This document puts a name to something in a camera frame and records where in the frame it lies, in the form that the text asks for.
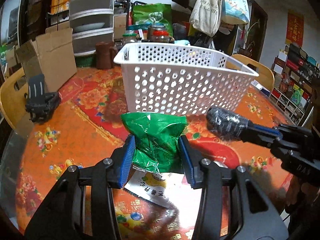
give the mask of canvas tote bag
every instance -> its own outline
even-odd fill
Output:
[[[210,37],[219,29],[222,0],[197,0],[190,16],[190,24]]]

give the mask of green snack bag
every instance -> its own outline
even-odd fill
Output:
[[[136,139],[135,165],[155,173],[183,173],[178,138],[187,125],[185,116],[137,112],[122,114],[121,119]]]
[[[134,25],[162,23],[167,28],[169,35],[173,36],[170,4],[134,5],[132,7],[132,21]]]

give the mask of orange tablecloth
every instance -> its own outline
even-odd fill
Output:
[[[60,89],[60,96],[62,103],[52,119],[34,126],[22,157],[16,189],[17,221],[21,232],[69,165],[95,165],[110,157],[128,135],[120,120],[120,114],[126,113],[127,108],[119,67],[112,70],[78,69],[77,74]],[[286,117],[268,98],[251,86],[236,112],[268,127],[287,123]],[[274,203],[284,197],[291,176],[280,168],[281,161],[272,157],[268,149],[250,143],[219,140],[207,130],[204,115],[188,116],[185,134],[193,147],[208,158],[229,168],[241,163],[247,165]],[[181,193],[178,207],[166,209],[127,191],[114,190],[118,215],[132,212],[142,215],[141,221],[133,226],[123,221],[119,224],[123,238],[191,239],[199,196],[193,195],[191,188],[188,192]],[[224,208],[222,233],[228,225],[226,214]],[[90,233],[90,226],[86,227],[86,232]]]

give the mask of wooden chair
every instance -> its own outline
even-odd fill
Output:
[[[259,76],[256,77],[255,80],[258,81],[262,86],[264,86],[269,91],[273,89],[273,85],[275,83],[275,76],[273,75],[273,72],[268,67],[241,54],[234,54],[232,55],[232,57],[247,66],[250,64],[256,67],[257,68],[256,71],[258,72]]]
[[[28,83],[24,84],[18,91],[14,89],[14,84],[23,76],[23,68],[20,68],[7,78],[0,87],[0,111],[12,129],[16,128],[18,122],[26,114],[24,94],[28,93]]]

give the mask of white plastic basket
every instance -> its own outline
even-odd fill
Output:
[[[204,114],[213,105],[234,111],[259,76],[222,52],[165,43],[127,44],[114,62],[121,64],[129,112]]]

